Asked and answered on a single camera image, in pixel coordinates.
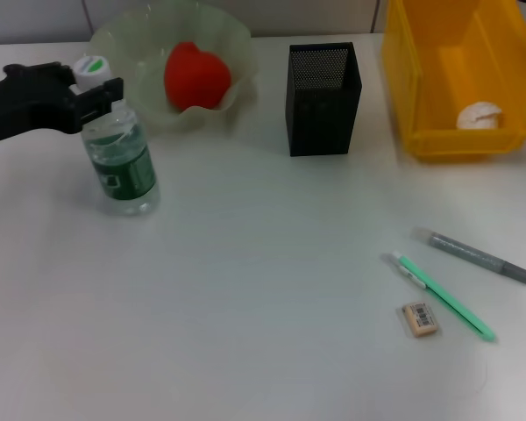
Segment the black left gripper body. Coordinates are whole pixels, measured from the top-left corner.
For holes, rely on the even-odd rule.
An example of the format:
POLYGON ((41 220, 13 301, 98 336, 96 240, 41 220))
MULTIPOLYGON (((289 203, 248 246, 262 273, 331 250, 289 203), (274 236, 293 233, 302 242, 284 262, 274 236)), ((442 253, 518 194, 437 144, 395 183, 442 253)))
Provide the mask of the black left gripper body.
POLYGON ((0 141, 37 129, 66 134, 82 129, 77 95, 54 77, 58 63, 10 64, 0 81, 0 141))

